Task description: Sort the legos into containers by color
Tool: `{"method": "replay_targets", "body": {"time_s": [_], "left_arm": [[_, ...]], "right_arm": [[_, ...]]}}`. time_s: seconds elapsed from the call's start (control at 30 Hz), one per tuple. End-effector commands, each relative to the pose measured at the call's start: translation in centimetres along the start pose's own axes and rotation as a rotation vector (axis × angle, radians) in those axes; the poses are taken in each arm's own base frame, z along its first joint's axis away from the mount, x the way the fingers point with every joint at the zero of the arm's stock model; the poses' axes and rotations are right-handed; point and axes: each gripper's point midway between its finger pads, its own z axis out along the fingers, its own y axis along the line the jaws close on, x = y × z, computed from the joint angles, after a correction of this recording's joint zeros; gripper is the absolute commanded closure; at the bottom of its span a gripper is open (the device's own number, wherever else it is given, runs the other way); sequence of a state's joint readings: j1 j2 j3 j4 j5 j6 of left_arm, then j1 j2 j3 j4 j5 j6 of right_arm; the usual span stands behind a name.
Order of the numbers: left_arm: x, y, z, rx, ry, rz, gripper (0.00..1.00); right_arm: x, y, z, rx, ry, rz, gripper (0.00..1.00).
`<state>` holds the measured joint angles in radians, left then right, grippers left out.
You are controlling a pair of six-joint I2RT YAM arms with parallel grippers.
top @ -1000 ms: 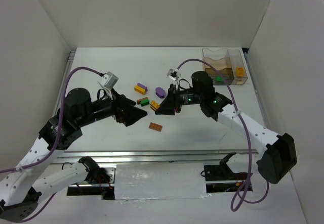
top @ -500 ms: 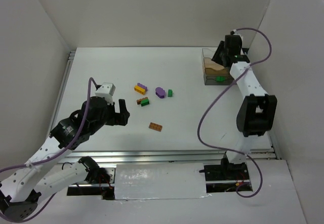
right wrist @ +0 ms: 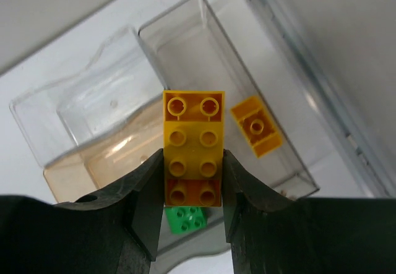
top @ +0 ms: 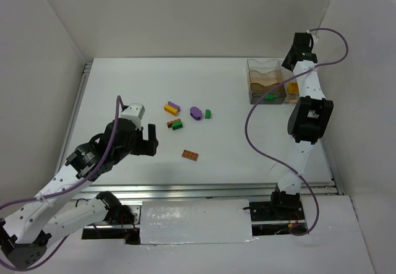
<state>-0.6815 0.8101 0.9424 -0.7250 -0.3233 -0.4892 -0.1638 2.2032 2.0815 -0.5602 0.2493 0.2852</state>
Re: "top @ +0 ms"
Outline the yellow butterfly lego brick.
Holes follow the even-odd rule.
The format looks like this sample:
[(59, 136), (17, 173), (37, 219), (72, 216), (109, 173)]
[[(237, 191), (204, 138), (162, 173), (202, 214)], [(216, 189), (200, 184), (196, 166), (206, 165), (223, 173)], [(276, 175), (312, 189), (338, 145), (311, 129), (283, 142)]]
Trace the yellow butterfly lego brick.
[(299, 94), (299, 87), (297, 82), (289, 82), (288, 83), (288, 93), (291, 95)]

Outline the green rounded lego brick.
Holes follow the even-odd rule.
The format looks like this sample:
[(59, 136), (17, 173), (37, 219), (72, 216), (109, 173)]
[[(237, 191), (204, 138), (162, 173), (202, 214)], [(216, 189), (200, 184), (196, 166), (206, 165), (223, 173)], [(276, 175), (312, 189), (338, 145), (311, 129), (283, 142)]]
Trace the green rounded lego brick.
[(265, 100), (273, 100), (273, 99), (276, 99), (277, 98), (277, 96), (276, 96), (276, 94), (273, 94), (273, 93), (269, 93), (268, 95), (266, 95), (265, 96)]

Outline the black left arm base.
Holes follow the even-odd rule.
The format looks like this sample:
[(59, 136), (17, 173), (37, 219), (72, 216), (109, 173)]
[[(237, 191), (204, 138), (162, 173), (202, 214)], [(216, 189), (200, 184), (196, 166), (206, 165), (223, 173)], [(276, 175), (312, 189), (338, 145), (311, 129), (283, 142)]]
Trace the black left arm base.
[(82, 240), (118, 240), (127, 245), (140, 245), (140, 205), (123, 205), (117, 218), (89, 224), (83, 228)]

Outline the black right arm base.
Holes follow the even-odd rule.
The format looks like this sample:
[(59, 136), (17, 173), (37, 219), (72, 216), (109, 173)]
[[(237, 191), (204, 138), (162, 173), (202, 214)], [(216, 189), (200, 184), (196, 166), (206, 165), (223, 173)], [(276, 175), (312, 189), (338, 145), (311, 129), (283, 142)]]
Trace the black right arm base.
[(243, 210), (250, 212), (252, 222), (270, 222), (279, 223), (281, 221), (302, 222), (305, 215), (301, 205), (296, 210), (287, 210), (282, 208), (273, 208), (270, 202), (249, 202)]

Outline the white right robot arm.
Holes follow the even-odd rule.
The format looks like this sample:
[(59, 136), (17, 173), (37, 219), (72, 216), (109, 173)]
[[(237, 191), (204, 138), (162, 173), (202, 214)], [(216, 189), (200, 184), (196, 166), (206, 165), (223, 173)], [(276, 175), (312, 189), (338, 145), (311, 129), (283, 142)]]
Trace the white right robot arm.
[(319, 82), (317, 56), (312, 52), (314, 38), (310, 33), (295, 33), (293, 44), (282, 67), (299, 75), (298, 102), (288, 120), (287, 133), (293, 139), (290, 152), (291, 169), (284, 175), (271, 195), (275, 209), (296, 210), (299, 207), (301, 184), (306, 162), (313, 146), (322, 138), (334, 103), (327, 100)]

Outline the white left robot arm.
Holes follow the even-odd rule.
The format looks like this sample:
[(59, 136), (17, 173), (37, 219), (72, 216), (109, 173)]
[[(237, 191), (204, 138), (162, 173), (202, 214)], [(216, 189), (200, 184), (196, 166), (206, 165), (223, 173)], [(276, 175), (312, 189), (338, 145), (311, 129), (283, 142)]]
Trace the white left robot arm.
[(29, 271), (60, 239), (96, 222), (109, 225), (135, 225), (136, 214), (120, 203), (110, 191), (61, 213), (61, 209), (81, 190), (90, 186), (128, 155), (154, 156), (158, 140), (154, 124), (143, 130), (120, 118), (79, 145), (66, 159), (58, 174), (36, 196), (13, 214), (1, 220), (1, 250), (7, 267)]

